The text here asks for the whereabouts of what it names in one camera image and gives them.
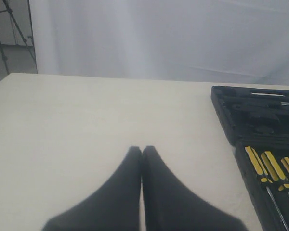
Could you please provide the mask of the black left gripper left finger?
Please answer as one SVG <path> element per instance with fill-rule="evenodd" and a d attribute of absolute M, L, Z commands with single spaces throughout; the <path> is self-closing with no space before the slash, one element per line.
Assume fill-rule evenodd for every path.
<path fill-rule="evenodd" d="M 45 231 L 138 231 L 140 229 L 141 159 L 132 146 L 113 175 L 92 195 L 51 218 Z"/>

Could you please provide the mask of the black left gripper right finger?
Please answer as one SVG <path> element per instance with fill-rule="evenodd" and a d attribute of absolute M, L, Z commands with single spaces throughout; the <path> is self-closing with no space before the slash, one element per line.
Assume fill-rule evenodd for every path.
<path fill-rule="evenodd" d="M 243 222 L 189 190 L 154 146 L 143 150 L 142 182 L 148 231 L 245 231 Z"/>

